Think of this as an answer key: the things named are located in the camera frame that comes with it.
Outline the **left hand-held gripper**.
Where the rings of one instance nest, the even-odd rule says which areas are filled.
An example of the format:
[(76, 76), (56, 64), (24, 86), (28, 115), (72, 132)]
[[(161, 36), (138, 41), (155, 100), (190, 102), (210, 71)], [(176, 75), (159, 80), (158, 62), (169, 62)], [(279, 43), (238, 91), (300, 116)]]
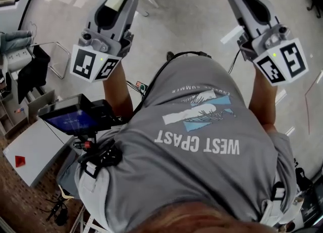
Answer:
[(130, 31), (138, 0), (99, 0), (87, 19), (77, 44), (73, 45), (70, 73), (88, 82), (110, 77), (130, 51)]

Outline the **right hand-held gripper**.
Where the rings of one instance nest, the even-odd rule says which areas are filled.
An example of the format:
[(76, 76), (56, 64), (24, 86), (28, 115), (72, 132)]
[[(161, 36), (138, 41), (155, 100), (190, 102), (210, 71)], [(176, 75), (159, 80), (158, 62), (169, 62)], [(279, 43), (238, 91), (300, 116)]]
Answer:
[[(287, 26), (279, 24), (269, 0), (228, 1), (246, 31), (237, 41), (244, 60), (251, 61), (272, 86), (292, 83), (308, 72), (300, 40)], [(255, 30), (266, 31), (254, 38)]]

